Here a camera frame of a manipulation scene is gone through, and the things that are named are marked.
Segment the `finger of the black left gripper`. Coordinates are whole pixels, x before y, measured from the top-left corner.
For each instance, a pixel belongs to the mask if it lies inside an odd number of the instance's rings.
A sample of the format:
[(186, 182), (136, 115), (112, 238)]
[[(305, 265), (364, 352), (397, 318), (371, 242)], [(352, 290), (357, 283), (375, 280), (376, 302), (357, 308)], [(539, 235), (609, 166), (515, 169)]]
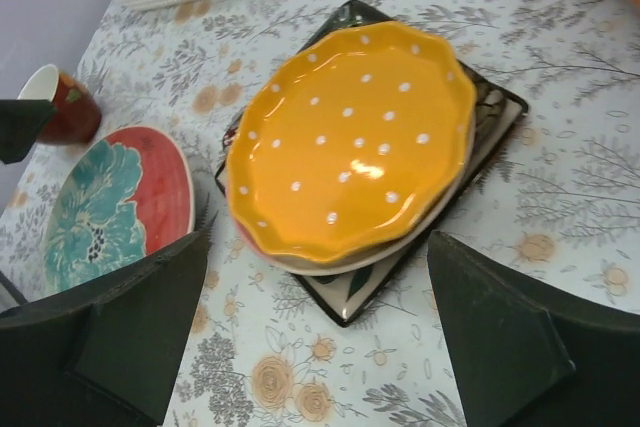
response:
[(24, 160), (38, 136), (57, 113), (47, 100), (0, 101), (0, 158), (3, 164)]

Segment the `yellow polka dot plate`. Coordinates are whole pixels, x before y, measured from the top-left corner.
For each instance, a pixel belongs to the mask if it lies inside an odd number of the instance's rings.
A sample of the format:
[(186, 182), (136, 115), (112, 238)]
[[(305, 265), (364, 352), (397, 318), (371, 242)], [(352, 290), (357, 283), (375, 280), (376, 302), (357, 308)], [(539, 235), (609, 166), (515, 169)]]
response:
[(266, 254), (319, 264), (402, 237), (461, 172), (475, 102), (441, 36), (396, 21), (332, 32), (246, 107), (231, 214)]

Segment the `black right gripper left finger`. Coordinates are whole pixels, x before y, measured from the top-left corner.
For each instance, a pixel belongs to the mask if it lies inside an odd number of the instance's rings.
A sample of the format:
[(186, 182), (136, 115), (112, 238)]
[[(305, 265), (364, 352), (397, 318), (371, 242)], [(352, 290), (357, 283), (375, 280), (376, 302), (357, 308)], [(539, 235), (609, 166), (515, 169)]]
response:
[(159, 426), (203, 287), (192, 232), (131, 265), (1, 315), (4, 426)]

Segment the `red plate with teal flower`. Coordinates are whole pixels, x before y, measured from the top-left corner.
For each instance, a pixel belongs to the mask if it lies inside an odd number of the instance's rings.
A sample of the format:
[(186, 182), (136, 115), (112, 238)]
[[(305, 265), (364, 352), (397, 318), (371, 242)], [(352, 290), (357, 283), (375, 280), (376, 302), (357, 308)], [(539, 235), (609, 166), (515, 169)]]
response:
[(176, 141), (149, 126), (96, 141), (72, 168), (42, 241), (46, 291), (135, 263), (193, 231), (195, 194)]

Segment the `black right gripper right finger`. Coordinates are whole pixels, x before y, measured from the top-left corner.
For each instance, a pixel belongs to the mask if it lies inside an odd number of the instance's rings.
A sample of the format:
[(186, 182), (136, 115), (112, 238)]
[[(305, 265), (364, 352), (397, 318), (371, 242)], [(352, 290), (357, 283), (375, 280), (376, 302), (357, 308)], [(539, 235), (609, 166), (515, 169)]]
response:
[(636, 426), (639, 317), (435, 232), (429, 275), (470, 426)]

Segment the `pink and cream plate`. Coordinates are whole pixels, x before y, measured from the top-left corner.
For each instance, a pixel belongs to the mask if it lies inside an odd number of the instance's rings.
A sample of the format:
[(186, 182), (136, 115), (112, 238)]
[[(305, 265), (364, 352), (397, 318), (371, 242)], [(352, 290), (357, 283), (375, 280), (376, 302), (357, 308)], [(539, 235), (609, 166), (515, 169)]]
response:
[(384, 260), (392, 254), (399, 252), (402, 248), (408, 247), (409, 243), (415, 240), (420, 233), (425, 232), (427, 227), (434, 226), (435, 220), (438, 215), (444, 212), (445, 207), (453, 199), (453, 196), (456, 193), (457, 189), (461, 186), (462, 179), (470, 163), (476, 136), (475, 121), (476, 114), (473, 114), (468, 128), (468, 146), (465, 154), (464, 166), (461, 172), (447, 187), (447, 189), (437, 198), (430, 209), (411, 228), (411, 230), (402, 237), (386, 243), (373, 245), (364, 250), (349, 254), (342, 259), (330, 262), (328, 264), (319, 264), (292, 255), (273, 256), (266, 254), (254, 241), (250, 232), (247, 231), (246, 228), (243, 227), (237, 220), (233, 220), (236, 231), (243, 238), (245, 243), (251, 248), (251, 250), (256, 255), (266, 260), (269, 265), (275, 266), (286, 272), (296, 275), (318, 277), (343, 274)]

